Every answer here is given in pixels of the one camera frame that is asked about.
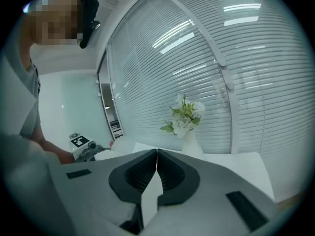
person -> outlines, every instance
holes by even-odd
[[[34,44],[72,44],[78,43],[77,40],[87,43],[85,32],[94,21],[98,7],[97,0],[40,0],[34,9],[23,13],[5,47],[12,69],[36,98],[20,135],[35,141],[44,151],[56,154],[61,164],[73,163],[75,160],[72,153],[47,141],[43,135],[38,112],[40,80],[30,57],[30,48]]]

white wall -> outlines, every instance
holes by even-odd
[[[104,147],[112,140],[101,97],[97,95],[99,87],[93,76],[93,70],[39,76],[41,127],[45,138],[62,149],[70,151],[69,135],[74,132],[86,135]]]
[[[99,77],[99,82],[101,84],[109,84],[110,83],[108,69],[107,69],[107,55],[104,57],[104,60],[102,61],[102,65],[101,65],[101,68],[99,70],[98,77]]]

black rubber pad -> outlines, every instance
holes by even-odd
[[[85,175],[90,174],[90,173],[92,173],[92,172],[89,171],[88,169],[85,169],[85,170],[81,170],[81,171],[69,172],[69,173],[66,173],[66,175],[68,176],[69,179],[72,179],[72,178],[76,178],[76,177],[85,176]]]
[[[255,231],[268,222],[268,219],[243,195],[242,192],[230,192],[226,196],[251,231]]]

hand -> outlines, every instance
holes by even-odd
[[[57,155],[61,164],[74,163],[74,156],[70,152],[64,152]]]

gray shirt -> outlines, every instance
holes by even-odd
[[[25,123],[21,129],[20,135],[29,138],[36,127],[40,126],[40,118],[38,112],[38,95],[40,91],[40,80],[36,66],[31,66],[26,70],[21,62],[19,50],[19,34],[20,24],[18,23],[11,35],[7,39],[4,47],[4,53],[17,76],[25,85],[26,89],[37,99],[32,110],[27,116]]]

